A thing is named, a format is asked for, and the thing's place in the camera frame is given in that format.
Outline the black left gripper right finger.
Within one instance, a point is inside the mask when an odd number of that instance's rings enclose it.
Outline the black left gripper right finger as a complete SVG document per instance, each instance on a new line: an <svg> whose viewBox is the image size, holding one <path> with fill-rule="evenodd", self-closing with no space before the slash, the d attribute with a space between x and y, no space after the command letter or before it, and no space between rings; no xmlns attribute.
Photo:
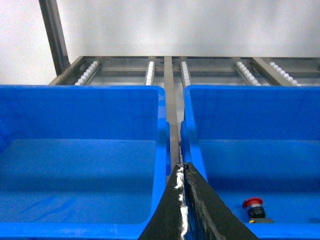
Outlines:
<svg viewBox="0 0 320 240"><path fill-rule="evenodd" d="M187 240L257 240L190 162L184 164Z"/></svg>

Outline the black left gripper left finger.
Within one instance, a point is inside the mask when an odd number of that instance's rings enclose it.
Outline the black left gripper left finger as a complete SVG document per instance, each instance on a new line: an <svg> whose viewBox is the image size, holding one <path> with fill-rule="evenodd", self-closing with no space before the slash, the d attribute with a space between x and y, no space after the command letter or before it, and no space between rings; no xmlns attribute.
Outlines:
<svg viewBox="0 0 320 240"><path fill-rule="evenodd" d="M183 240L187 233L184 168L176 164L140 240Z"/></svg>

